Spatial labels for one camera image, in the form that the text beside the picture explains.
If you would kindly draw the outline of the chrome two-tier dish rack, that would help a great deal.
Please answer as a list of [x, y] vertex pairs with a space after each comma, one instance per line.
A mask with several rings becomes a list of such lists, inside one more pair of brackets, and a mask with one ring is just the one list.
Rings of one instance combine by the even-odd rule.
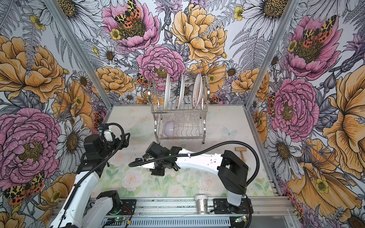
[[[201, 139], [205, 143], [206, 138], [206, 116], [210, 97], [210, 86], [207, 78], [202, 76], [203, 89], [202, 97], [196, 108], [192, 105], [192, 95], [195, 78], [184, 79], [184, 97], [180, 109], [176, 108], [178, 98], [178, 84], [171, 82], [170, 100], [167, 109], [163, 108], [165, 84], [156, 83], [154, 79], [148, 82], [148, 101], [151, 105], [151, 113], [154, 117], [154, 134], [158, 143], [161, 140], [192, 140]], [[163, 127], [168, 121], [175, 122], [173, 138], [167, 138], [163, 133]]]

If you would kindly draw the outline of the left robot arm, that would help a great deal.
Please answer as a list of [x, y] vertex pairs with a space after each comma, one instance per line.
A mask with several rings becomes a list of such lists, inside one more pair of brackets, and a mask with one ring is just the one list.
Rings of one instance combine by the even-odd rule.
[[107, 131], [103, 136], [94, 134], [85, 138], [86, 152], [81, 157], [75, 183], [61, 210], [50, 223], [51, 228], [97, 228], [104, 217], [122, 210], [119, 194], [115, 190], [102, 192], [90, 209], [91, 193], [103, 173], [107, 161], [114, 154], [129, 146], [130, 134], [121, 138]]

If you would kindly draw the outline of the white cylinder on rail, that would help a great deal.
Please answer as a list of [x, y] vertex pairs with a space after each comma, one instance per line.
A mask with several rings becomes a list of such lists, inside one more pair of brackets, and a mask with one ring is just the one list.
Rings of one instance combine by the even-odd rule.
[[208, 214], [208, 197], [206, 195], [195, 196], [195, 203], [198, 214]]

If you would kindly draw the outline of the small wooden mallet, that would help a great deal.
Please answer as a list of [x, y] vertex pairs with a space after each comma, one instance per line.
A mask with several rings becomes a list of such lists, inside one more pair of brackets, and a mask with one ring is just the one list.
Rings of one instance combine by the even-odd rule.
[[243, 162], [246, 162], [246, 159], [244, 157], [244, 153], [248, 151], [248, 149], [246, 147], [243, 146], [239, 146], [239, 147], [235, 147], [235, 151], [240, 153], [241, 159]]

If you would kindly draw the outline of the dark rimmed white plate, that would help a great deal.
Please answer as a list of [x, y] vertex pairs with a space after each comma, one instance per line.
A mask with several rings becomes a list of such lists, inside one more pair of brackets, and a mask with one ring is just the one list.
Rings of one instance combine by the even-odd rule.
[[184, 75], [181, 75], [180, 80], [179, 80], [179, 84], [178, 84], [178, 98], [176, 100], [176, 108], [180, 109], [180, 106], [182, 104], [183, 101], [183, 97], [184, 97]]

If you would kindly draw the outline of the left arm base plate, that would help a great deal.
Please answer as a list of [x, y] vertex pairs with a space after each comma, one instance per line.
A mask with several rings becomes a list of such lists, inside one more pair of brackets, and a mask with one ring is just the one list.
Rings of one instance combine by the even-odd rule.
[[136, 210], [135, 199], [121, 199], [119, 202], [113, 202], [112, 209], [107, 213], [108, 216], [134, 215]]

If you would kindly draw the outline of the aluminium front rail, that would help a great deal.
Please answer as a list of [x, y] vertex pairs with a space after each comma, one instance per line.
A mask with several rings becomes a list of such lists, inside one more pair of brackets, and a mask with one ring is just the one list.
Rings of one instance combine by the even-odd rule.
[[[240, 216], [242, 214], [215, 214], [213, 199], [208, 198], [208, 214], [205, 216]], [[251, 200], [253, 216], [292, 216], [294, 208], [288, 197], [248, 197]], [[197, 216], [194, 197], [178, 198], [121, 198], [121, 200], [135, 199], [136, 210], [133, 217], [192, 217]]]

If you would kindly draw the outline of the pink patterned white plate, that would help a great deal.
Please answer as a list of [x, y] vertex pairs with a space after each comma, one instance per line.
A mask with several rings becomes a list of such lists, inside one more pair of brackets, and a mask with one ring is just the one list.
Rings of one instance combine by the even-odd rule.
[[201, 74], [197, 74], [195, 81], [194, 81], [194, 87], [193, 87], [193, 95], [192, 95], [192, 105], [193, 108], [196, 108], [198, 106], [199, 101], [202, 97], [202, 89], [203, 89], [203, 81]]

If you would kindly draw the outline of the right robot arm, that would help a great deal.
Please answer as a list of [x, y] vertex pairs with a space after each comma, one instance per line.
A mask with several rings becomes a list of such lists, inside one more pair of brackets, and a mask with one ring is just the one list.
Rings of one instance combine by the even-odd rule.
[[152, 143], [146, 151], [149, 159], [143, 158], [139, 167], [149, 169], [153, 175], [163, 176], [165, 169], [195, 169], [219, 177], [227, 190], [227, 201], [239, 207], [246, 194], [249, 167], [234, 152], [226, 150], [223, 154], [191, 152], [181, 147], [167, 149]]

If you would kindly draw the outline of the lavender bowl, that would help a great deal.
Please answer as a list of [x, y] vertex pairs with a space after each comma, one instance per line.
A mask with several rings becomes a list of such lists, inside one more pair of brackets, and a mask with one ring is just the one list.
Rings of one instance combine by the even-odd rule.
[[173, 138], [175, 130], [175, 122], [168, 121], [163, 127], [163, 133], [167, 138]]

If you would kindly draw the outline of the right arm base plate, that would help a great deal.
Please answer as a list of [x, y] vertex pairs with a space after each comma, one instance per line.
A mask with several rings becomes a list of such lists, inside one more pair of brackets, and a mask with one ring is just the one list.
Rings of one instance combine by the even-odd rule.
[[213, 199], [213, 210], [215, 214], [253, 214], [253, 207], [249, 198], [242, 198], [240, 206], [228, 203], [227, 199]]

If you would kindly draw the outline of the green rimmed white plate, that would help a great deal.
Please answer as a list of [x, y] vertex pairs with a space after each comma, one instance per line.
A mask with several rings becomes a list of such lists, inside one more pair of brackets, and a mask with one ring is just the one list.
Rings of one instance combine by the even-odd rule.
[[170, 90], [171, 90], [171, 77], [167, 75], [166, 84], [165, 84], [165, 95], [164, 95], [164, 105], [163, 108], [167, 109], [170, 100]]

